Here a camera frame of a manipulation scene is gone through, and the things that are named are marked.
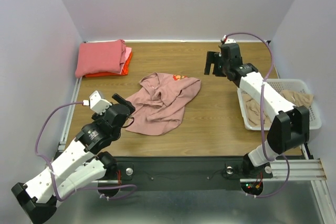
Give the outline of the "dusty pink printed t-shirt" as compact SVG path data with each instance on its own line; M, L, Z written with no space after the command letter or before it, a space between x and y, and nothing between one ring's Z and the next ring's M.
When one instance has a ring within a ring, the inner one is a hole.
M139 82L141 89L127 98L135 107L134 122L126 130L158 136L177 128L185 107L199 93L201 80L154 72Z

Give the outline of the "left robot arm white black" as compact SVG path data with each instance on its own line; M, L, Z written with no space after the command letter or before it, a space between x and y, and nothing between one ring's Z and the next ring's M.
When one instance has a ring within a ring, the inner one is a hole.
M16 183L11 191L32 223L45 223L56 212L59 203L74 193L89 190L91 182L117 177L115 186L98 187L101 196L108 199L105 191L118 191L121 172L114 157L103 151L121 136L127 120L133 120L135 107L130 101L114 94L116 103L106 100L99 91L80 102L88 106L94 114L92 122L83 126L70 145L53 161L39 153L35 154L46 162L46 168L25 183Z

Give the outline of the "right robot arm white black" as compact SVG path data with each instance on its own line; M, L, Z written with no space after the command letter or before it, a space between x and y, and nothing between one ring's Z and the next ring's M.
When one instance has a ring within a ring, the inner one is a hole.
M265 164L309 140L309 109L286 100L253 64L243 63L237 43L223 43L219 48L219 52L207 52L205 75L213 74L232 81L257 101L260 114L266 114L271 120L268 133L262 134L262 143L243 157L241 170L244 175L253 177Z

